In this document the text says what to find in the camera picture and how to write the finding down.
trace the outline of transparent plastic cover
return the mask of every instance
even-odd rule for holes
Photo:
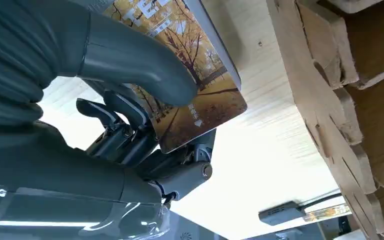
[[[169,223],[160,203],[0,186],[0,240],[147,240],[168,232]]]

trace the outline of metal screw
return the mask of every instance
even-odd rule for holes
[[[128,126],[123,129],[123,134],[126,138],[130,137],[133,134],[133,129]]]
[[[210,164],[202,167],[202,176],[204,176],[206,179],[209,179],[211,178],[211,175],[213,175],[213,167],[211,167]]]

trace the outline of cable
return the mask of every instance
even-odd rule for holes
[[[329,196],[325,196],[325,197],[322,197],[320,199],[317,199],[315,201],[312,201],[310,203],[307,203],[305,205],[302,205],[302,206],[299,206],[297,209],[298,210],[304,210],[304,209],[307,209],[311,206],[314,206],[316,204],[319,204],[319,203],[323,203],[327,200],[331,200],[331,199],[334,199],[334,198],[338,198],[338,197],[341,197],[342,196],[342,193],[336,193],[336,194],[332,194],[332,195],[329,195]]]

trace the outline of card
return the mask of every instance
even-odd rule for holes
[[[244,98],[185,0],[116,0],[104,14],[166,45],[198,85],[196,97],[182,107],[132,85],[151,116],[163,153],[245,112]]]

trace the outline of robotic arm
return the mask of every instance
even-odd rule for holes
[[[57,76],[86,79],[104,98],[105,105],[77,101],[105,128],[86,151],[38,121],[36,103]],[[130,27],[66,0],[0,1],[0,185],[168,204],[209,179],[215,130],[170,154],[151,154],[154,130],[127,83],[175,106],[197,92],[173,52]]]

